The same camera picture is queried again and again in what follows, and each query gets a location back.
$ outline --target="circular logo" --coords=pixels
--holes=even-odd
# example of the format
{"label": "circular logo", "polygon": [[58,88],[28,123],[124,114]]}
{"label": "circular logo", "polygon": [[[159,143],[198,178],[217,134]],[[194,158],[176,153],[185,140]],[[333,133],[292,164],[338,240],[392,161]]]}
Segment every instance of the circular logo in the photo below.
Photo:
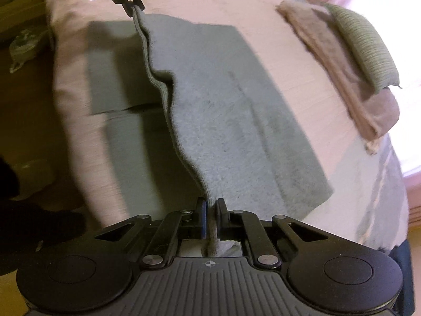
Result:
{"label": "circular logo", "polygon": [[214,262],[214,261],[212,261],[212,260],[209,260],[209,261],[205,262],[205,265],[206,265],[207,267],[213,267],[213,266],[215,266],[215,265],[216,265],[216,262]]}

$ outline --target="bed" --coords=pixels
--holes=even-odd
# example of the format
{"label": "bed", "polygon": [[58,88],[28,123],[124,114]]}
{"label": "bed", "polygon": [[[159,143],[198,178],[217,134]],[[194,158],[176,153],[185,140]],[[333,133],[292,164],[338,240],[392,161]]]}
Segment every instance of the bed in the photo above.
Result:
{"label": "bed", "polygon": [[[369,155],[325,69],[275,11],[282,0],[143,0],[145,12],[202,24],[232,25],[253,50],[305,133],[333,189],[303,221],[386,252],[408,231],[408,200],[399,161],[386,135]],[[69,142],[71,168],[103,226],[171,208],[140,203],[123,182],[107,138],[106,113],[92,113],[88,72],[91,22],[131,21],[111,0],[46,0],[55,35],[55,103]],[[259,208],[250,210],[261,218]]]}

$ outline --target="striped green pillow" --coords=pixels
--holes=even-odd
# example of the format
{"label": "striped green pillow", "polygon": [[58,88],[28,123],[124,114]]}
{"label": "striped green pillow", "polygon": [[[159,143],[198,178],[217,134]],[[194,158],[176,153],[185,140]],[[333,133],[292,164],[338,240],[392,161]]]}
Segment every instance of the striped green pillow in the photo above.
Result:
{"label": "striped green pillow", "polygon": [[373,25],[362,15],[346,8],[326,4],[357,63],[375,93],[389,85],[399,85],[399,73],[385,43]]}

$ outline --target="clear plastic bag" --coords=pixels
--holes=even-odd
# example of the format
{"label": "clear plastic bag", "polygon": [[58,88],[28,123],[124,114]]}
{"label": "clear plastic bag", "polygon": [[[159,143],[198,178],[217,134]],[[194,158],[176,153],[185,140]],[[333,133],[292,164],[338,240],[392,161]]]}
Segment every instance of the clear plastic bag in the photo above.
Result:
{"label": "clear plastic bag", "polygon": [[32,26],[20,32],[9,46],[13,64],[10,73],[18,71],[26,61],[37,54],[48,44],[48,30],[45,26]]}

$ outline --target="triangular cutout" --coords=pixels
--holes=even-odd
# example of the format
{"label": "triangular cutout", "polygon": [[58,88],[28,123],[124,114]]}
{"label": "triangular cutout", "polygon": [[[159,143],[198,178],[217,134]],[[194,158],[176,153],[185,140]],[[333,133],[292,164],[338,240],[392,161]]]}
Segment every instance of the triangular cutout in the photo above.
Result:
{"label": "triangular cutout", "polygon": [[295,234],[297,234],[300,237],[300,239],[305,242],[326,240],[328,238],[325,235],[322,235],[317,232],[313,232],[312,230],[305,228],[303,226],[300,226],[296,223],[290,223],[289,226],[295,232]]}
{"label": "triangular cutout", "polygon": [[117,229],[113,229],[107,233],[96,236],[98,240],[119,241],[129,230],[133,227],[133,223],[128,223],[127,225],[121,226]]}

